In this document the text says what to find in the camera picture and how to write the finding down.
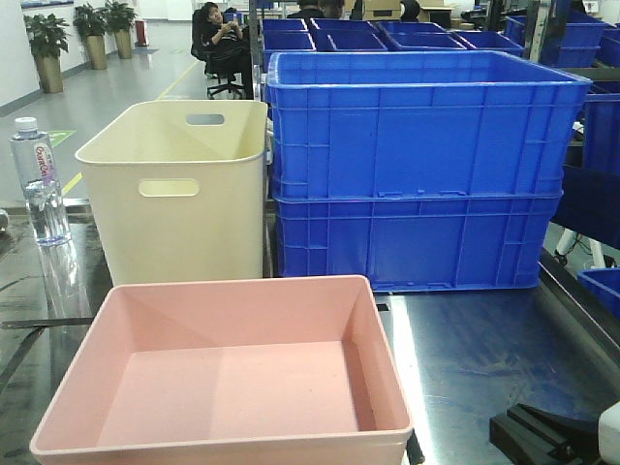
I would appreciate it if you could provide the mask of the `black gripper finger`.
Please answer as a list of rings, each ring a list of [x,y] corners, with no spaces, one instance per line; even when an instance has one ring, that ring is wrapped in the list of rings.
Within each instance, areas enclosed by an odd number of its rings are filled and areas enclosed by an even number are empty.
[[[602,464],[598,425],[518,403],[489,420],[489,442],[513,464]]]

